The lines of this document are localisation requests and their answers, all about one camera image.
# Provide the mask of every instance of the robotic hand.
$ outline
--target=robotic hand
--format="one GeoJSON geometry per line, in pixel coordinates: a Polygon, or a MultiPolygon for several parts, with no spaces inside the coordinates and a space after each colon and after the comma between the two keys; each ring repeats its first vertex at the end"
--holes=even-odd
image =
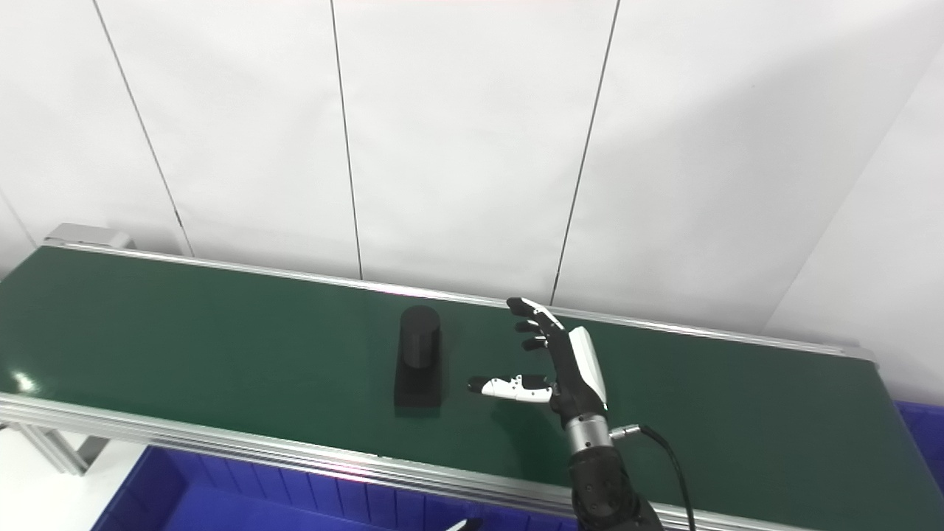
{"type": "Polygon", "coordinates": [[[479,376],[469,379],[469,390],[521,402],[548,403],[560,416],[570,445],[572,503],[582,530],[663,531],[652,506],[632,489],[623,458],[613,446],[606,420],[606,388],[590,333],[583,327],[568,333],[547,308],[531,300],[508,299],[508,307],[514,315],[526,319],[514,328],[534,334],[522,343],[524,349],[547,349],[557,380],[548,383],[544,376],[533,374],[514,378],[479,376]]]}

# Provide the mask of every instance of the white object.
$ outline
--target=white object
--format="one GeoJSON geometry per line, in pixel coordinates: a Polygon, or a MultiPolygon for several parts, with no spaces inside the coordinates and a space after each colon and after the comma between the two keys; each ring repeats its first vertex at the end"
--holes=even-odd
{"type": "Polygon", "coordinates": [[[20,227],[0,190],[0,279],[18,266],[33,249],[33,243],[20,227]]]}
{"type": "MultiPolygon", "coordinates": [[[[557,325],[557,328],[560,328],[561,330],[564,329],[564,325],[561,324],[561,321],[558,320],[557,317],[555,317],[554,314],[552,314],[547,308],[545,308],[545,307],[542,306],[541,304],[538,304],[537,302],[534,302],[534,301],[531,300],[531,299],[525,299],[525,298],[522,297],[521,300],[523,300],[526,304],[528,304],[528,305],[530,305],[532,308],[534,308],[534,313],[535,313],[535,314],[543,314],[545,317],[547,317],[548,319],[550,319],[551,322],[553,322],[554,324],[556,324],[556,325],[557,325]]],[[[529,320],[529,322],[533,322],[534,324],[537,324],[537,321],[529,320]]]]}
{"type": "Polygon", "coordinates": [[[925,0],[622,2],[553,305],[760,333],[942,27],[925,0]]]}
{"type": "Polygon", "coordinates": [[[62,223],[56,227],[46,240],[55,240],[60,242],[76,242],[80,244],[92,244],[111,248],[134,248],[134,242],[131,236],[125,232],[115,229],[104,229],[102,227],[89,227],[86,225],[77,225],[75,223],[62,223]]]}
{"type": "Polygon", "coordinates": [[[522,385],[522,376],[518,374],[511,381],[492,378],[482,387],[481,394],[519,402],[546,403],[550,400],[551,389],[526,389],[522,385]]]}
{"type": "Polygon", "coordinates": [[[357,278],[329,0],[98,4],[194,254],[357,278]]]}
{"type": "MultiPolygon", "coordinates": [[[[63,434],[74,443],[84,436],[63,434]]],[[[0,431],[3,529],[88,531],[125,481],[144,445],[110,441],[84,476],[57,472],[10,428],[0,431]]]]}
{"type": "Polygon", "coordinates": [[[0,2],[0,50],[0,189],[32,240],[72,222],[188,254],[94,3],[0,2]]]}
{"type": "Polygon", "coordinates": [[[469,520],[467,518],[459,520],[454,525],[449,527],[446,531],[462,531],[463,529],[465,529],[465,526],[468,525],[468,523],[469,523],[469,520]]]}
{"type": "Polygon", "coordinates": [[[577,368],[581,372],[581,378],[583,378],[587,385],[590,385],[591,389],[596,391],[597,396],[599,396],[605,408],[606,385],[603,384],[603,374],[599,370],[597,351],[593,348],[590,333],[582,326],[571,330],[570,345],[573,347],[574,357],[577,359],[577,368]]]}
{"type": "Polygon", "coordinates": [[[898,400],[944,405],[944,48],[765,334],[855,341],[898,400]]]}
{"type": "Polygon", "coordinates": [[[615,0],[335,0],[364,278],[547,302],[615,0]]]}

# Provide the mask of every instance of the blue bin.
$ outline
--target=blue bin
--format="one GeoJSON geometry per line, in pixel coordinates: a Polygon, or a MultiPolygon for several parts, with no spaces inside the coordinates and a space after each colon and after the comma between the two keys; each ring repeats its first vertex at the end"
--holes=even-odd
{"type": "Polygon", "coordinates": [[[576,522],[494,505],[149,447],[93,531],[576,531],[576,522]]]}
{"type": "Polygon", "coordinates": [[[944,492],[944,407],[911,402],[896,405],[937,486],[944,492]]]}

